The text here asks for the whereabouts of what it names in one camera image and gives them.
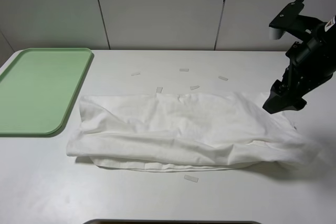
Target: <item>green tray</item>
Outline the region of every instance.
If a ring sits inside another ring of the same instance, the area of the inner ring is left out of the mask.
[[[90,67],[87,48],[30,48],[0,75],[0,136],[60,133]]]

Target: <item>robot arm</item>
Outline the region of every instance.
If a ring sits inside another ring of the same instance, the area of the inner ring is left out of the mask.
[[[270,114],[284,110],[299,111],[307,102],[302,98],[330,80],[336,71],[335,17],[328,23],[299,15],[304,0],[289,3],[269,24],[270,35],[279,39],[288,32],[302,42],[295,42],[286,52],[289,66],[271,87],[263,108]]]

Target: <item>white tabletop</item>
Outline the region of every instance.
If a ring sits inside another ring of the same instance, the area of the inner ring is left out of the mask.
[[[93,51],[79,96],[269,91],[289,61],[283,52]],[[6,66],[17,56],[14,53]],[[189,68],[189,72],[179,72]],[[138,76],[131,73],[140,71]],[[223,81],[218,76],[228,78]],[[190,86],[200,86],[190,91]],[[336,78],[288,112],[298,130],[322,144],[310,167],[277,164],[213,172],[146,173],[94,166],[66,156],[80,123],[78,104],[52,138],[0,138],[0,223],[81,224],[91,219],[336,223]],[[185,180],[198,177],[198,183]]]

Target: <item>crumpled white fabric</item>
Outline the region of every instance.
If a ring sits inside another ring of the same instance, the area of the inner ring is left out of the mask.
[[[84,96],[68,156],[150,172],[242,168],[262,161],[299,167],[318,148],[261,106],[266,94]]]

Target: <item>white cloth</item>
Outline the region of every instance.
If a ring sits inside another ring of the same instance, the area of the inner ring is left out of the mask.
[[[246,167],[261,161],[309,164],[318,149],[282,114],[261,108],[265,94],[86,96],[68,156],[97,166],[151,172]]]

